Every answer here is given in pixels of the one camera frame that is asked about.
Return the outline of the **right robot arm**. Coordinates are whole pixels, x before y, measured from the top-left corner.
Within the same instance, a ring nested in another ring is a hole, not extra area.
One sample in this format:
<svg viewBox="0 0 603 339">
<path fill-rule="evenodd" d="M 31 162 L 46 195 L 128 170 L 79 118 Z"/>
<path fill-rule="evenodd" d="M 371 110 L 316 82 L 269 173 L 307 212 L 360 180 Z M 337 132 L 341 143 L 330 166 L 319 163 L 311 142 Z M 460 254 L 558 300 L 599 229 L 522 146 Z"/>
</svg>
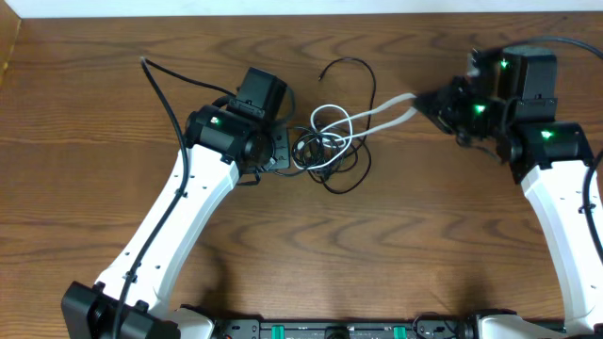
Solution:
<svg viewBox="0 0 603 339">
<path fill-rule="evenodd" d="M 456 338 L 599 338 L 602 335 L 602 198 L 582 127 L 556 118 L 557 58 L 548 38 L 473 51 L 467 74 L 416 96 L 413 106 L 439 130 L 472 148 L 491 138 L 535 212 L 562 291 L 563 327 L 552 330 L 513 311 L 477 311 Z"/>
</svg>

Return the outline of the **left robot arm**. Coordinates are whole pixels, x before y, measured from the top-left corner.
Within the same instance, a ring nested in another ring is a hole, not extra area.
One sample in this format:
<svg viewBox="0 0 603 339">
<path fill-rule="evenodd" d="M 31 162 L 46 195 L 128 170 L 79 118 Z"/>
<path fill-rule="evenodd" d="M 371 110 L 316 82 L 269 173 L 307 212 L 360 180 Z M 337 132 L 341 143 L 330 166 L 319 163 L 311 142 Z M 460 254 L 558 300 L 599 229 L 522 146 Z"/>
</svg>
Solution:
<svg viewBox="0 0 603 339">
<path fill-rule="evenodd" d="M 250 68 L 236 93 L 176 125 L 180 151 L 171 176 L 137 231 L 93 286 L 73 282 L 61 301 L 72 338 L 208 338 L 214 323 L 188 308 L 171 310 L 183 264 L 240 177 L 287 167 L 277 120 L 290 92 L 278 77 Z"/>
</svg>

